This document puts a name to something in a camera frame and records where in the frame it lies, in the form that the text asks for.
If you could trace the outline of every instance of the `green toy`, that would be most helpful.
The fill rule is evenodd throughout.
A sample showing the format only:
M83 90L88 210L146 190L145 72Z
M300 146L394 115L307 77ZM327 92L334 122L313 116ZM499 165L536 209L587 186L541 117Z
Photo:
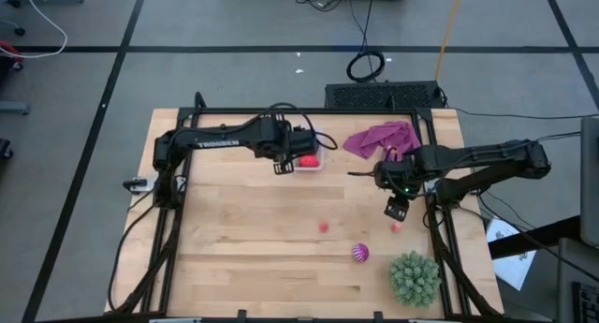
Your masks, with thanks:
M391 262L391 290L398 302L415 308L428 308L441 285L439 265L431 257L415 251Z

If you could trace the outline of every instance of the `red ball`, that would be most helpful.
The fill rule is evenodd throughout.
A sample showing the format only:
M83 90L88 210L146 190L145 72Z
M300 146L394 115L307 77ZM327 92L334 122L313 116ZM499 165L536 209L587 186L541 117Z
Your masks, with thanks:
M326 222L322 221L322 222L320 222L319 229L320 229L321 233L326 233L326 232L329 231L329 224L327 224Z
M391 226L391 230L393 231L393 233L399 232L400 229L402 229L402 223L400 222L394 222L393 226Z
M315 155L303 155L299 158L299 166L302 168L317 168L320 163Z

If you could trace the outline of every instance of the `clear plastic container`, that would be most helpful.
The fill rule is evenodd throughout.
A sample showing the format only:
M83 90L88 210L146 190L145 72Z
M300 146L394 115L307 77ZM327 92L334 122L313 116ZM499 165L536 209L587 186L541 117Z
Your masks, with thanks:
M318 132L322 132L319 128L314 128L314 130L318 131ZM320 136L320 135L316 135L318 137L318 140L320 140L320 142L325 142L327 141L326 138ZM296 172L299 171L317 171L317 170L321 170L324 166L325 166L325 151L327 149L325 149L322 145L318 146L318 150L316 151L316 159L318 159L318 166L315 168L306 168L306 167L301 167L300 166L300 159L294 159L293 160L293 167L294 170Z

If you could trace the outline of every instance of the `black floor tape line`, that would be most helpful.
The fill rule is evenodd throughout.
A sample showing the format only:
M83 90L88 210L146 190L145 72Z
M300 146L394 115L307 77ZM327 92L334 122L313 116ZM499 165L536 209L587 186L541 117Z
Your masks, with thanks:
M15 46L20 52L53 52L55 46ZM126 52L139 53L253 53L253 52L357 52L361 46L128 46ZM118 52L118 46L69 46L65 53ZM438 53L441 46L369 46L370 51L397 53ZM543 47L543 46L447 46L447 53L481 54L552 54L580 51L599 53L599 47Z
M81 185L83 184L85 172L87 171L90 159L92 158L95 143L100 133L100 128L102 127L102 122L104 121L104 116L106 115L110 98L112 97L112 92L114 91L114 86L119 78L119 73L121 72L121 68L123 66L126 48L131 42L131 37L133 36L133 31L135 29L136 23L138 22L139 14L141 12L141 8L143 7L144 1L145 0L136 0L136 3L133 7L133 12L131 13L131 17L129 18L129 22L124 31L121 46L119 47L118 53L114 60L112 71L110 72L106 87L104 88L104 93L102 94L102 98L98 104L89 135L85 141L85 146L83 147L79 164L75 170L73 181L68 189L65 204L63 205L63 209L58 218L54 233L52 234L48 251L46 252L46 256L44 256L44 261L39 270L39 274L37 275L36 283L34 284L31 296L29 297L29 302L27 302L27 307L25 308L25 312L22 317L23 323L32 323L36 321L37 312L39 311L39 306L41 305L46 287L50 281L56 258L58 258L58 253L60 252L60 246L65 238L66 228L68 227L68 223L75 208L75 203L77 201Z
M580 71L580 75L582 75L582 79L585 84L587 84L587 88L589 89L589 93L591 94L592 100L595 102L595 106L599 109L599 89L597 88L597 82L595 81L594 76L589 70L589 66L582 56L581 48L578 47L574 36L572 35L572 31L570 31L570 27L563 16L562 10L558 5L557 0L547 0L549 2L549 6L551 7L551 11L553 12L553 16L555 16L555 20L558 22L560 29L562 30L563 37L565 41L568 43L568 47L572 48L574 55L574 60L577 63L578 70ZM596 50L596 48L591 47L589 51Z

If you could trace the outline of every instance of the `pink towel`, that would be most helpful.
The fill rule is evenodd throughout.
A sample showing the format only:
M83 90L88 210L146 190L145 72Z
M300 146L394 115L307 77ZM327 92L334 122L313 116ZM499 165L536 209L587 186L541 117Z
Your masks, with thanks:
M373 155L377 146L384 149L397 149L398 160L408 150L420 147L420 141L411 124L406 122L386 122L383 125L372 126L367 131L350 136L343 145L346 151L361 156L364 159Z

